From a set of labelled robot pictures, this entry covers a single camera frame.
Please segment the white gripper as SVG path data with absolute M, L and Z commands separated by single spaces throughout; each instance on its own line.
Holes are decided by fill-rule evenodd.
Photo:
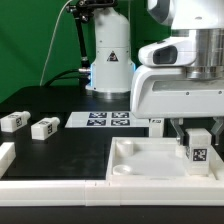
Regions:
M 182 68 L 140 66 L 132 80 L 130 109 L 137 118 L 171 118 L 179 145 L 185 137 L 182 118 L 215 117 L 218 145 L 224 131 L 224 79 L 189 80 Z

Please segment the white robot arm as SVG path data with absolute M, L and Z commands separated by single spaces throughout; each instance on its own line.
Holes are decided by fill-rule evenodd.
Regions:
M 130 60 L 130 25 L 111 6 L 94 10 L 96 59 L 87 90 L 98 97 L 130 96 L 137 118 L 166 118 L 179 137 L 186 118 L 212 117 L 224 130 L 224 0 L 148 0 L 147 11 L 171 35 Z

